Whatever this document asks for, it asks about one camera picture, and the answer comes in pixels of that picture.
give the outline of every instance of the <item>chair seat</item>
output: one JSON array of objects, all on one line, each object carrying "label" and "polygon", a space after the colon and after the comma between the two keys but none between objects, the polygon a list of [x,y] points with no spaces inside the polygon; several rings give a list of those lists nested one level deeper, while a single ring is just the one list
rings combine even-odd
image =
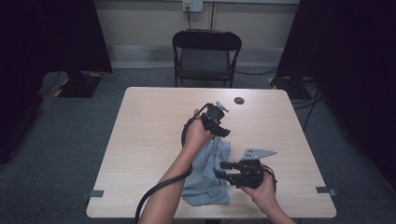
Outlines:
[{"label": "chair seat", "polygon": [[213,49],[182,49],[180,75],[197,77],[228,77],[230,53]]}]

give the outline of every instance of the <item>gray carpet floor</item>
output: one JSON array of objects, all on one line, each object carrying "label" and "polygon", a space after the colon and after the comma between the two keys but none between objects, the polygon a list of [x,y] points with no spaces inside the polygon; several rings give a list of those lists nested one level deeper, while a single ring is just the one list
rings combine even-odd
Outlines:
[{"label": "gray carpet floor", "polygon": [[[237,70],[257,73],[269,69]],[[133,223],[132,219],[87,217],[87,194],[93,189],[125,90],[131,86],[172,87],[173,68],[115,69],[114,74],[104,74],[91,99],[54,97],[66,78],[64,72],[57,76],[58,73],[49,73],[44,78],[42,91],[50,88],[43,94],[44,103],[14,158],[0,164],[0,223]],[[269,89],[268,77],[236,74],[233,87]],[[221,85],[186,80],[182,86],[221,88]],[[316,92],[315,84],[308,88]],[[294,103],[294,107],[304,105]],[[310,106],[296,110],[302,126],[309,110]],[[396,223],[394,191],[365,154],[346,138],[342,123],[325,100],[315,105],[305,135],[327,187],[337,193],[332,196],[337,216],[303,219],[301,223]]]}]

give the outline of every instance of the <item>fabric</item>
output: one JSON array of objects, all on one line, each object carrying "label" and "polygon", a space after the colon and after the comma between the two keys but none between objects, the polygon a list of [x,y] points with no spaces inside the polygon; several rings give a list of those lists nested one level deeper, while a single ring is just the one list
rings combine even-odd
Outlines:
[{"label": "fabric", "polygon": [[215,170],[222,170],[219,163],[228,160],[230,151],[230,143],[221,141],[220,137],[200,148],[192,162],[192,174],[186,178],[182,192],[187,202],[193,206],[230,202],[227,181],[215,176]]}]

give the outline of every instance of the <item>wooden tabletop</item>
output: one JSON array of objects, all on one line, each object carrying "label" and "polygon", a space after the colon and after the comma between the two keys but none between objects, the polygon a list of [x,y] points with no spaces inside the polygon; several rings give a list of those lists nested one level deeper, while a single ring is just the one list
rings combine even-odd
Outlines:
[{"label": "wooden tabletop", "polygon": [[[238,105],[235,97],[245,103]],[[270,149],[261,161],[270,166],[276,197],[290,217],[334,217],[323,178],[306,142],[288,95],[275,90],[129,88],[124,95],[91,198],[89,217],[134,217],[142,196],[155,186],[181,150],[183,125],[195,108],[220,101],[230,113],[221,120],[231,130],[229,161],[239,161],[246,148]],[[180,199],[175,218],[265,217],[241,189],[229,186],[229,205],[193,207]]]}]

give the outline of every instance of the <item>chair backrest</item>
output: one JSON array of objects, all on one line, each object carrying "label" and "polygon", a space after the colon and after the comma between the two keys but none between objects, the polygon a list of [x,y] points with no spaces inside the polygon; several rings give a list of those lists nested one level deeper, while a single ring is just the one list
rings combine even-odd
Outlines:
[{"label": "chair backrest", "polygon": [[172,39],[174,50],[183,49],[215,49],[236,51],[242,47],[239,36],[227,31],[214,30],[183,30]]}]

